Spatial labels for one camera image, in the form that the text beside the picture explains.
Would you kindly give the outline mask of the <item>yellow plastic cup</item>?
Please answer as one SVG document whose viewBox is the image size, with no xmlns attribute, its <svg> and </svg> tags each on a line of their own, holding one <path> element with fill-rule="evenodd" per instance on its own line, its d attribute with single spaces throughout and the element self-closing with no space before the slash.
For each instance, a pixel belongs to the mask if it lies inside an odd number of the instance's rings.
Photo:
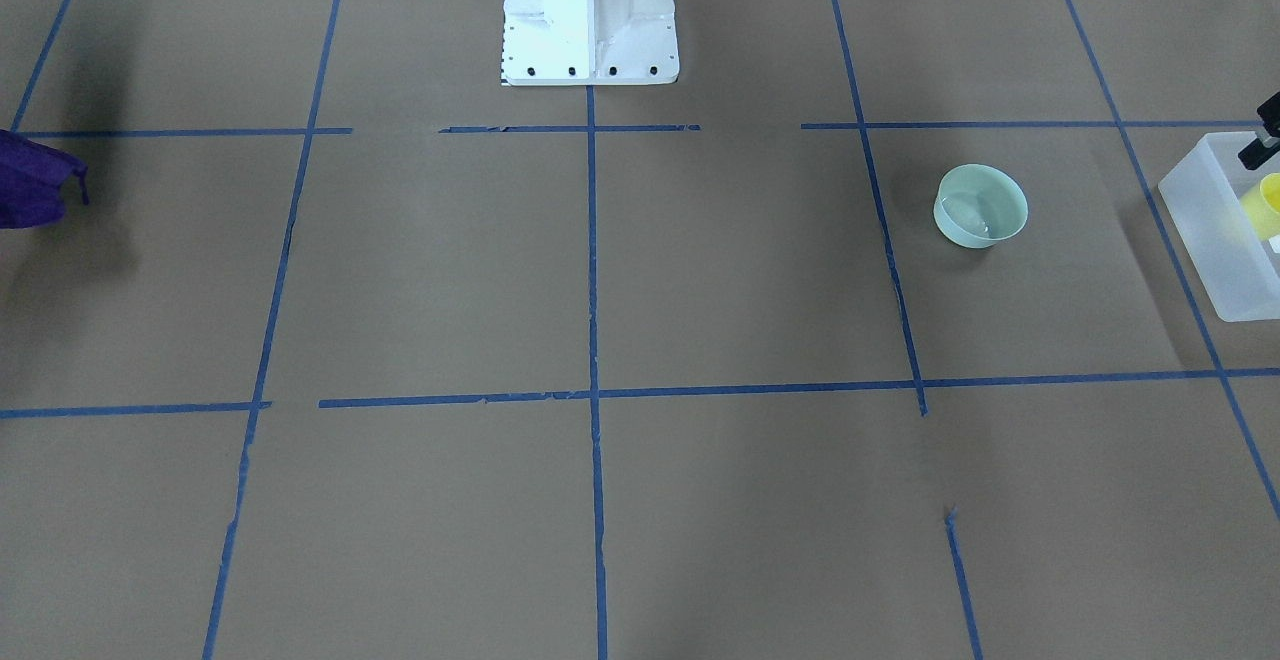
<svg viewBox="0 0 1280 660">
<path fill-rule="evenodd" d="M 1240 208 L 1258 240 L 1271 240 L 1274 237 L 1279 237 L 1279 182 L 1280 174 L 1277 171 L 1266 174 L 1253 189 L 1247 191 L 1239 198 Z"/>
</svg>

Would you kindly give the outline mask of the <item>purple cloth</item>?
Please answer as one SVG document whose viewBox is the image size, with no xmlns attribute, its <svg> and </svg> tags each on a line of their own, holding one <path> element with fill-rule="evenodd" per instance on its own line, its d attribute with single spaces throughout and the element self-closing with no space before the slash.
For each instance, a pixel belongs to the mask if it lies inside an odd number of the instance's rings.
<svg viewBox="0 0 1280 660">
<path fill-rule="evenodd" d="M 86 177 L 87 165 L 72 153 L 3 130 L 3 230 L 27 230 L 59 223 L 67 212 L 61 185 L 70 178 L 78 182 L 82 203 L 90 203 Z"/>
</svg>

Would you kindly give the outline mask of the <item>clear plastic storage box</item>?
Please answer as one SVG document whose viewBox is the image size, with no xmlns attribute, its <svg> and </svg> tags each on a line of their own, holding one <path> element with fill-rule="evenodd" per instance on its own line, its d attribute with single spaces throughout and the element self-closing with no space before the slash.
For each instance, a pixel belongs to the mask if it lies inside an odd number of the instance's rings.
<svg viewBox="0 0 1280 660">
<path fill-rule="evenodd" d="M 1254 133 L 1215 132 L 1196 142 L 1158 183 L 1215 312 L 1225 322 L 1279 318 L 1277 223 L 1258 235 L 1247 196 L 1276 174 L 1277 157 L 1256 171 L 1239 153 Z"/>
</svg>

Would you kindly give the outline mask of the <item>light green bowl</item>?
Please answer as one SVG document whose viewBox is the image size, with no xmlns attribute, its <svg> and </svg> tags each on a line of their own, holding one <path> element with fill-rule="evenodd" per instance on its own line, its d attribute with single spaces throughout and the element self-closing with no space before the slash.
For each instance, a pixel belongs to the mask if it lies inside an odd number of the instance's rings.
<svg viewBox="0 0 1280 660">
<path fill-rule="evenodd" d="M 938 232 L 965 249 L 987 249 L 1024 232 L 1027 196 L 1014 178 L 997 168 L 964 164 L 941 178 L 933 203 Z"/>
</svg>

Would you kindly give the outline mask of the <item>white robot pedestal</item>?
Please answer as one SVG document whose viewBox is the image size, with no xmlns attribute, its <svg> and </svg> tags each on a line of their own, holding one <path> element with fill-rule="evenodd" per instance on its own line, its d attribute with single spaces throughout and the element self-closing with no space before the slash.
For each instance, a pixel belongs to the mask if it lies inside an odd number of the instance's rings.
<svg viewBox="0 0 1280 660">
<path fill-rule="evenodd" d="M 675 0 L 503 0 L 500 82 L 650 86 L 681 72 Z"/>
</svg>

